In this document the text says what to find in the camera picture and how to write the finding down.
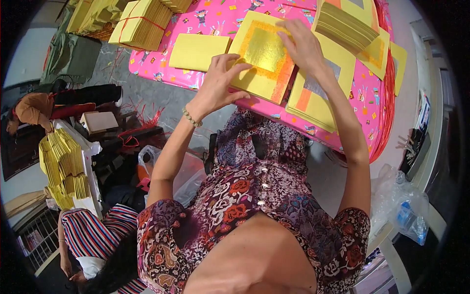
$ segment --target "white plastic bag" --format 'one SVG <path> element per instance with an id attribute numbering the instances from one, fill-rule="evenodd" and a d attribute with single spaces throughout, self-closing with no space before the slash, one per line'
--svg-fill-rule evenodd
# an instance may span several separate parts
<path id="1" fill-rule="evenodd" d="M 161 152 L 157 147 L 150 145 L 145 146 L 139 152 L 139 165 L 145 168 L 147 174 L 151 174 L 148 168 L 153 169 L 153 165 Z M 150 155 L 150 160 L 147 163 L 143 159 L 145 154 Z M 188 207 L 206 177 L 203 161 L 186 152 L 180 171 L 173 181 L 173 199 L 180 202 L 185 208 Z M 145 204 L 147 204 L 147 197 L 148 195 L 145 196 Z"/>
<path id="2" fill-rule="evenodd" d="M 405 178 L 405 174 L 386 164 L 379 177 L 371 180 L 371 232 L 379 230 L 387 221 L 424 245 L 429 229 L 425 219 L 429 213 L 429 199 Z"/>

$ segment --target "woman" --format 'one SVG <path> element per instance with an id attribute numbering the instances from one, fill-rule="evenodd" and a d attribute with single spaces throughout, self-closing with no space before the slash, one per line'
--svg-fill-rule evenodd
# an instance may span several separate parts
<path id="1" fill-rule="evenodd" d="M 328 216 L 306 183 L 304 137 L 238 109 L 218 133 L 212 174 L 191 205 L 173 200 L 172 182 L 206 115 L 245 92 L 227 94 L 229 54 L 215 56 L 204 84 L 155 163 L 139 214 L 138 270 L 156 293 L 342 293 L 354 285 L 370 230 L 368 149 L 359 121 L 324 60 L 317 38 L 299 20 L 279 23 L 295 63 L 328 95 L 348 161 L 338 214 Z"/>
<path id="2" fill-rule="evenodd" d="M 7 131 L 14 135 L 20 122 L 41 125 L 46 133 L 53 132 L 50 119 L 80 115 L 95 106 L 115 102 L 122 104 L 122 88 L 113 84 L 70 89 L 59 93 L 29 93 L 23 96 L 8 115 Z"/>
<path id="3" fill-rule="evenodd" d="M 89 210 L 63 210 L 59 215 L 61 268 L 85 294 L 138 294 L 146 286 L 137 275 L 137 213 L 116 204 L 100 221 Z M 68 248 L 82 270 L 72 276 Z"/>

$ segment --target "pink tablecloth with cartoon print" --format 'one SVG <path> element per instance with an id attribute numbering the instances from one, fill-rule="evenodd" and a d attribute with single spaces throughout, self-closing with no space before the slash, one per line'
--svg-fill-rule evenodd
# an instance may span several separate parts
<path id="1" fill-rule="evenodd" d="M 393 41 L 392 24 L 388 7 L 386 21 Z M 158 51 L 133 51 L 129 70 L 141 77 L 170 85 L 198 90 L 204 81 L 204 72 L 187 71 L 168 67 L 172 47 L 180 33 L 230 36 L 232 39 L 248 10 L 270 14 L 279 18 L 300 18 L 308 27 L 313 23 L 316 0 L 194 0 L 187 13 L 175 14 L 168 24 Z M 383 83 L 356 60 L 354 80 L 349 102 L 354 108 L 366 136 L 369 154 L 372 155 L 379 140 L 379 119 L 384 111 L 381 95 Z M 342 153 L 338 132 L 330 133 L 285 111 L 281 105 L 252 96 L 235 104 L 275 119 L 306 136 Z"/>

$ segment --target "person in striped skirt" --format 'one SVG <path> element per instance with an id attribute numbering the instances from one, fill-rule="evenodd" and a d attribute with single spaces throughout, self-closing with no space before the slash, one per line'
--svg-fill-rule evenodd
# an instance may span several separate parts
<path id="1" fill-rule="evenodd" d="M 89 210 L 59 215 L 61 268 L 71 281 L 93 294 L 139 294 L 146 286 L 137 274 L 137 212 L 116 204 L 100 221 Z M 71 250 L 82 270 L 72 275 Z"/>

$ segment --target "beaded bracelet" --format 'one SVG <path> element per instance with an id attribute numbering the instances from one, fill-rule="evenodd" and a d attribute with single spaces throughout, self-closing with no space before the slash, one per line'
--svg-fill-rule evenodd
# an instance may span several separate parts
<path id="1" fill-rule="evenodd" d="M 194 119 L 189 115 L 189 112 L 186 110 L 186 107 L 183 108 L 183 114 L 193 126 L 200 127 L 203 125 L 203 122 L 201 121 L 200 122 L 194 121 Z"/>

